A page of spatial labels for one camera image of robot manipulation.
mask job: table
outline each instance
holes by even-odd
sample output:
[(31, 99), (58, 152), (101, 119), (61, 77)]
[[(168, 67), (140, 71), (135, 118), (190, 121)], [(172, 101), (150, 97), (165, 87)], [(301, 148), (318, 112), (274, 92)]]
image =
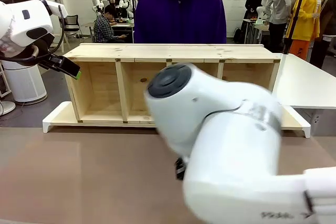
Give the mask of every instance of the table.
[(336, 78), (295, 55), (281, 55), (274, 94), (281, 104), (298, 109), (314, 109), (312, 131), (322, 110), (336, 109)]
[[(92, 22), (92, 23), (87, 23), (84, 25), (84, 27), (88, 27), (90, 29), (90, 35), (91, 35), (91, 38), (92, 38), (92, 41), (94, 41), (94, 36), (93, 36), (93, 33), (92, 33), (92, 28), (95, 26), (94, 25), (95, 23)], [(131, 31), (132, 31), (132, 41), (134, 43), (134, 23), (118, 23), (114, 26), (112, 26), (113, 30), (114, 31), (118, 31), (117, 29), (115, 28), (130, 28)]]
[(246, 18), (244, 18), (244, 19), (243, 19), (243, 22), (246, 22), (246, 23), (247, 23), (247, 25), (246, 25), (246, 31), (245, 31), (245, 39), (244, 39), (244, 44), (246, 44), (246, 43), (247, 43), (247, 34), (248, 34), (248, 30), (249, 30), (251, 24), (254, 24), (255, 21), (252, 21), (252, 20), (250, 20), (250, 19), (246, 19)]
[(257, 39), (258, 39), (258, 35), (260, 34), (259, 37), (259, 44), (261, 44), (261, 39), (263, 37), (263, 34), (269, 34), (269, 25), (265, 26), (265, 25), (257, 25), (257, 24), (253, 24), (253, 28), (252, 28), (252, 35), (251, 36), (251, 40), (253, 39), (253, 41), (250, 41), (250, 44), (256, 44), (257, 43)]
[[(173, 172), (176, 155), (155, 130), (62, 129), (43, 135), (38, 128), (0, 128), (0, 135), (4, 146), (20, 143), (1, 167), (0, 219), (203, 223), (186, 207)], [(282, 138), (278, 175), (332, 166), (335, 160), (315, 139)]]

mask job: purple hoodie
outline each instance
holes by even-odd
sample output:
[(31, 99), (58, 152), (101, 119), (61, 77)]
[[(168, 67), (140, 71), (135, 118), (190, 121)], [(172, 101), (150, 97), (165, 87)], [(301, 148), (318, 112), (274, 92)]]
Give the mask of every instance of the purple hoodie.
[(135, 43), (224, 44), (222, 0), (139, 0)]

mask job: wooden base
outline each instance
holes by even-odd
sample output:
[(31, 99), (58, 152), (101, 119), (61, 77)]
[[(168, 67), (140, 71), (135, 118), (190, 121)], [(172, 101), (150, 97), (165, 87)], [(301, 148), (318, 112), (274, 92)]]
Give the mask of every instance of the wooden base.
[[(304, 131), (310, 138), (310, 124), (292, 107), (283, 106), (282, 130)], [(48, 133), (53, 126), (84, 126), (84, 127), (155, 127), (151, 116), (145, 114), (130, 114), (127, 122), (106, 123), (104, 120), (92, 118), (92, 122), (78, 122), (71, 102), (63, 102), (43, 120), (43, 132)]]

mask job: person sitting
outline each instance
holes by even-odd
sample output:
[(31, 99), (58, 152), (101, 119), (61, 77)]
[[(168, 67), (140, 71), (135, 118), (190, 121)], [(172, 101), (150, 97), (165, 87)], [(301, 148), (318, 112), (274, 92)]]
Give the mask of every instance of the person sitting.
[(127, 35), (115, 36), (112, 29), (114, 17), (116, 16), (116, 9), (108, 5), (105, 7), (104, 14), (97, 17), (94, 27), (94, 38), (96, 43), (125, 43), (124, 39)]

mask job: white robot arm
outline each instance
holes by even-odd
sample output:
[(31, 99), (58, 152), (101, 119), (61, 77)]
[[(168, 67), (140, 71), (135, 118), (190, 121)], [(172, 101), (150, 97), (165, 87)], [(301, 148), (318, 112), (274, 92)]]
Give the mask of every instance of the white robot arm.
[(187, 163), (185, 202), (206, 223), (336, 223), (336, 168), (277, 176), (281, 106), (266, 89), (177, 64), (151, 81), (145, 99)]
[[(58, 46), (49, 52), (54, 36), (50, 16), (62, 20), (62, 38)], [(68, 13), (64, 5), (47, 1), (31, 0), (16, 4), (0, 2), (0, 60), (13, 61), (26, 66), (40, 66), (62, 71), (72, 77), (79, 73), (79, 66), (54, 53), (64, 36), (64, 17)]]
[(97, 14), (97, 15), (101, 15), (102, 12), (104, 11), (104, 3), (102, 0), (92, 0), (93, 3), (93, 11)]
[(257, 25), (262, 25), (267, 18), (266, 15), (266, 6), (268, 0), (261, 0), (262, 6), (257, 7), (258, 19), (256, 21)]
[(126, 9), (128, 17), (134, 18), (135, 5), (135, 0), (121, 0), (118, 7)]

